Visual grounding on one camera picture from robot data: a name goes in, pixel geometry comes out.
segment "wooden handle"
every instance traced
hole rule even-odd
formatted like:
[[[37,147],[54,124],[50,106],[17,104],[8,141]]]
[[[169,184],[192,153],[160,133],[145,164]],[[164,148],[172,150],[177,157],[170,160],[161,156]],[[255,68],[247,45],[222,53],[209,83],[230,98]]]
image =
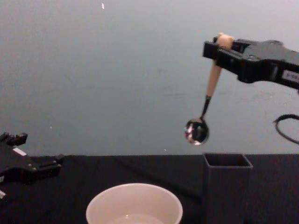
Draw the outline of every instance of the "wooden handle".
[[[233,42],[234,42],[234,38],[232,36],[228,36],[223,33],[218,34],[217,44],[219,44],[220,48],[231,49]],[[210,72],[210,78],[206,90],[207,96],[212,97],[216,89],[216,85],[220,77],[220,73],[221,73],[221,67],[217,66],[215,64],[215,61],[213,61],[211,72]]]

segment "bowl rim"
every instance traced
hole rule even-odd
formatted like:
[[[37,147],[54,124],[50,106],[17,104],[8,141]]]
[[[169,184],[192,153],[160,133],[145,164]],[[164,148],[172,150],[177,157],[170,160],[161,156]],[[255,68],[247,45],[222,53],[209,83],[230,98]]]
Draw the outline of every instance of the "bowl rim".
[[[117,185],[117,186],[114,186],[114,187],[111,187],[111,188],[108,188],[102,192],[100,192],[99,194],[97,194],[91,201],[90,203],[88,204],[87,206],[87,209],[86,209],[86,213],[85,213],[85,216],[86,216],[86,219],[87,219],[87,222],[90,224],[91,223],[91,220],[90,218],[88,217],[88,213],[91,209],[91,206],[92,204],[99,198],[101,197],[103,194],[109,192],[109,191],[112,191],[112,190],[115,190],[117,188],[122,188],[122,187],[126,187],[126,186],[147,186],[147,187],[150,187],[150,188],[156,188],[156,189],[159,189],[159,190],[162,190],[164,192],[166,192],[168,195],[170,195],[177,203],[178,205],[178,218],[176,219],[175,223],[174,224],[179,224],[181,219],[182,219],[182,216],[183,216],[183,206],[182,206],[182,203],[180,202],[180,200],[178,199],[178,197],[173,194],[171,191],[165,189],[165,188],[162,188],[162,187],[159,187],[157,185],[154,185],[154,184],[148,184],[148,183],[125,183],[125,184],[120,184],[120,185]]]

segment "white bowl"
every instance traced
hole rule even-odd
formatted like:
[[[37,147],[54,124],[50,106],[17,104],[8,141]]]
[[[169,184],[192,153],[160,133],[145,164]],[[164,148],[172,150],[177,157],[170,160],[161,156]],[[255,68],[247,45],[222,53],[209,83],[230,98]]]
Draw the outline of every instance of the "white bowl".
[[[170,191],[151,184],[109,188],[89,203],[89,224],[179,224],[183,207]]]

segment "gray container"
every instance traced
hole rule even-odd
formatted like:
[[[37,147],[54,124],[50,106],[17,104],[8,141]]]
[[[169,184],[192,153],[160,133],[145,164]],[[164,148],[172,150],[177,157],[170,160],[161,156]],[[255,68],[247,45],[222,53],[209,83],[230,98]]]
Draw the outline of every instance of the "gray container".
[[[243,224],[252,164],[243,154],[203,156],[202,223]]]

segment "black tablecloth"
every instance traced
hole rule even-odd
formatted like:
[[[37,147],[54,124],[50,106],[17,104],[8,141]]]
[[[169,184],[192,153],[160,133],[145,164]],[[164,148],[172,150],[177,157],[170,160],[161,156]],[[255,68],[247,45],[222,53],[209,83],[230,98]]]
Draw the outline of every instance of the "black tablecloth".
[[[245,223],[299,224],[299,155],[248,158],[254,169]],[[57,177],[0,185],[7,194],[0,200],[0,224],[85,224],[86,208],[98,193],[130,182],[172,191],[183,205],[182,224],[198,224],[202,164],[200,155],[67,156]]]

